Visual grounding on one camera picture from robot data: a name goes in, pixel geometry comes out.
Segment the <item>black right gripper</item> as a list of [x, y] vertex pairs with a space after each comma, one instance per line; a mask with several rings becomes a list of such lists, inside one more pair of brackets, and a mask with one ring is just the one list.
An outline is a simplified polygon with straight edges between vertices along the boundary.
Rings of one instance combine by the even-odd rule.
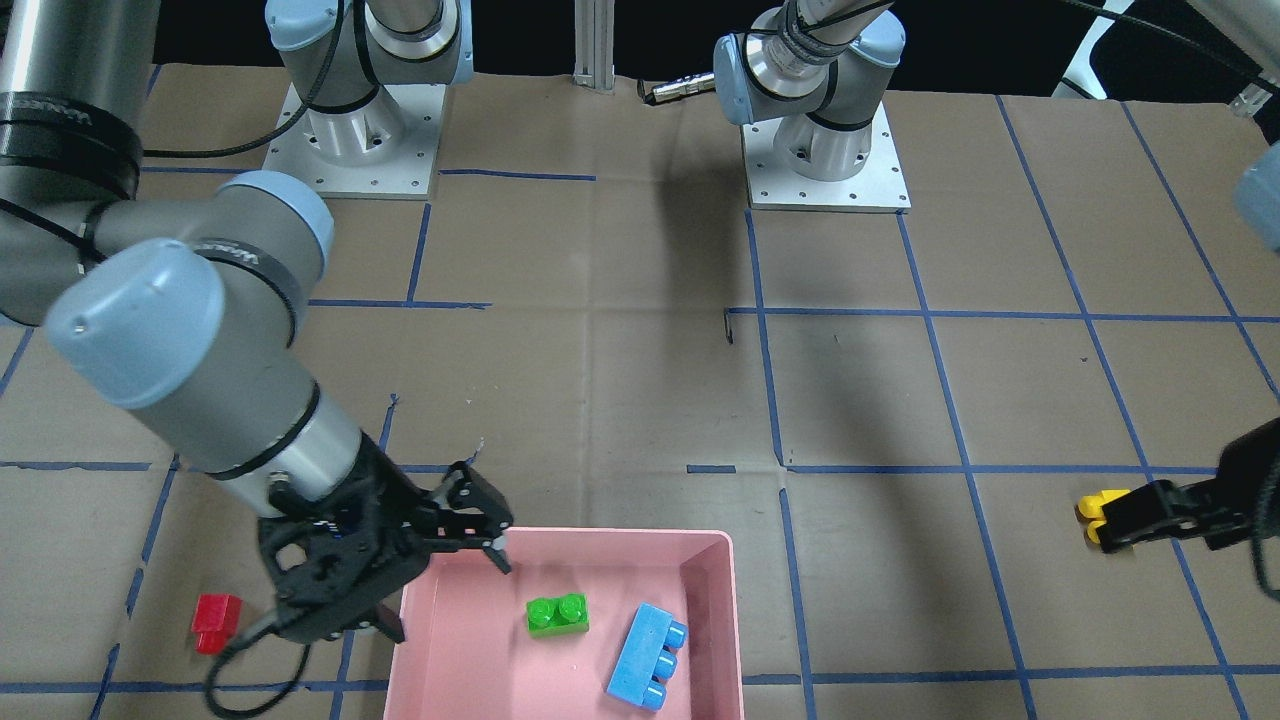
[[435, 553], [477, 550], [512, 573], [504, 533], [513, 512], [465, 461], [424, 489], [364, 436], [353, 466], [326, 497], [307, 500], [275, 477], [268, 502], [279, 511], [259, 520], [259, 552], [276, 600], [268, 630], [294, 643], [361, 626], [404, 643], [399, 610], [384, 598], [420, 577]]

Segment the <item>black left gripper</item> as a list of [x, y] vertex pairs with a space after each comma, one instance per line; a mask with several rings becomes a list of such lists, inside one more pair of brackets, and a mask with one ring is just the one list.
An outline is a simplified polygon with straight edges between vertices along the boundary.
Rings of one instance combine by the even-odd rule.
[[1100, 551], [1120, 553], [1135, 544], [1196, 538], [1216, 551], [1245, 541], [1277, 451], [1275, 418], [1226, 445], [1215, 477], [1180, 489], [1170, 480], [1156, 480], [1103, 503], [1105, 520], [1097, 521]]

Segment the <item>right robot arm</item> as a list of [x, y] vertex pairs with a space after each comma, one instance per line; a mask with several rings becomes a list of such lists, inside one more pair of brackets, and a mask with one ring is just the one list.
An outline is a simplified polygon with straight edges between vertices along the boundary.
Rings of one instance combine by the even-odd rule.
[[292, 355], [334, 220], [253, 170], [140, 201], [136, 131], [160, 5], [17, 1], [3, 45], [3, 315], [47, 341], [259, 516], [276, 606], [229, 643], [374, 626], [435, 553], [509, 571], [503, 495], [466, 462], [422, 489]]

